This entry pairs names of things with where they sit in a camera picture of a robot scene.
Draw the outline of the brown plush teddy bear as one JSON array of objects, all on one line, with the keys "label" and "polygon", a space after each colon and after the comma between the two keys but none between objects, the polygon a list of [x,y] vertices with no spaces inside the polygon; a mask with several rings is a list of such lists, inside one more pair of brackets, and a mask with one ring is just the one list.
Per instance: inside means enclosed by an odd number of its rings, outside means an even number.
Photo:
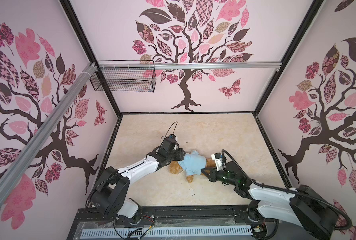
[{"label": "brown plush teddy bear", "polygon": [[173,161],[169,165],[169,173],[173,175],[178,175],[182,172],[186,174],[186,180],[188,183],[194,181],[195,175],[201,175],[201,170],[204,168],[215,168],[216,163],[211,158],[206,158],[203,156],[190,156],[182,161]]}]

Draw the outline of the light blue bear hoodie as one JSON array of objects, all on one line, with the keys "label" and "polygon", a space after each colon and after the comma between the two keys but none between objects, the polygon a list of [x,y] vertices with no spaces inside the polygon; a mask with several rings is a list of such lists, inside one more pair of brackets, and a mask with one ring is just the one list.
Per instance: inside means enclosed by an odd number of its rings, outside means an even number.
[{"label": "light blue bear hoodie", "polygon": [[200,175],[201,169],[204,169],[207,164],[206,157],[193,150],[191,153],[186,153],[184,160],[178,164],[185,171],[186,176]]}]

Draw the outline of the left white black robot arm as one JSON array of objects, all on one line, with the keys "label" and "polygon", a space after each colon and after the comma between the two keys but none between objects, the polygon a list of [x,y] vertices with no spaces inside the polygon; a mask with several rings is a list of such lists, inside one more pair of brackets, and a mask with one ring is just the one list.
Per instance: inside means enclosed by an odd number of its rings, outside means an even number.
[{"label": "left white black robot arm", "polygon": [[176,135],[165,137],[158,147],[137,163],[120,169],[106,168],[89,194],[87,204],[92,204],[108,219],[124,217],[134,224],[138,223],[142,207],[127,198],[130,186],[173,161],[182,161],[185,154],[177,143]]}]

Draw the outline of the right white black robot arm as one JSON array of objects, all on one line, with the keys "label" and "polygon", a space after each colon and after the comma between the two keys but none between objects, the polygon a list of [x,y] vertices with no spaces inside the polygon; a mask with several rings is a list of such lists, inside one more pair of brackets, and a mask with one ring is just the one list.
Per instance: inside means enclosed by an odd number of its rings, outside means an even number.
[{"label": "right white black robot arm", "polygon": [[234,162],[228,162],[225,168],[206,167],[201,172],[210,182],[232,185],[236,194],[249,199],[246,214],[253,222],[276,219],[303,227],[318,240],[332,236],[338,215],[306,186],[275,190],[255,184]]}]

